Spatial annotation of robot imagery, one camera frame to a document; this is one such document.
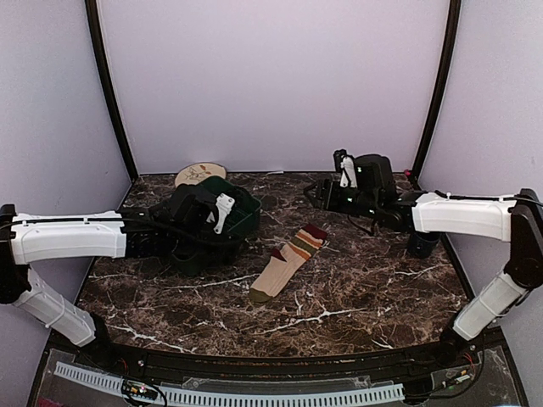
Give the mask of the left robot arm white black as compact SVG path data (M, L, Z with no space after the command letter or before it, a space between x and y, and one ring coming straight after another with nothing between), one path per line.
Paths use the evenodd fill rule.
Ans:
M36 216L1 208L1 302L19 307L46 327L85 348L102 370L120 362L103 320L77 308L53 290L31 263L46 259L108 257L139 259L179 253L184 243L230 248L239 237L226 230L239 199L235 189L214 193L181 185L148 209L119 209L90 215Z

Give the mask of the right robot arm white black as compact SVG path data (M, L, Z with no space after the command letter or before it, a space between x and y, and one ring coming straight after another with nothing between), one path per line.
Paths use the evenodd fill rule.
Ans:
M427 258L440 236L456 233L489 237L510 245L510 258L497 276L456 316L433 350L433 360L452 367L491 322L542 284L542 203L531 189L518 194L462 196L449 192L396 189L387 157L333 154L340 178L321 179L304 189L311 205L361 216L393 231L410 233L409 251Z

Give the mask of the green divided organizer tray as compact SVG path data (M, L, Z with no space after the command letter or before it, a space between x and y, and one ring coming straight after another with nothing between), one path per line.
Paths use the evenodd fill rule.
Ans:
M208 222L216 198L221 194L235 199L230 215L226 218L222 234L214 233L214 225ZM220 245L233 239L245 239L260 225L260 200L242 187L212 176L196 185L180 185L171 197L170 210L177 227L184 230L189 241Z

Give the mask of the beige striped sock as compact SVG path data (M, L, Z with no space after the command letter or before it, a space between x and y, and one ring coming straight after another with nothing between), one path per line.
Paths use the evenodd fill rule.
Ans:
M274 248L266 267L249 288L249 300L263 304L275 298L326 239L324 230L307 224L281 248Z

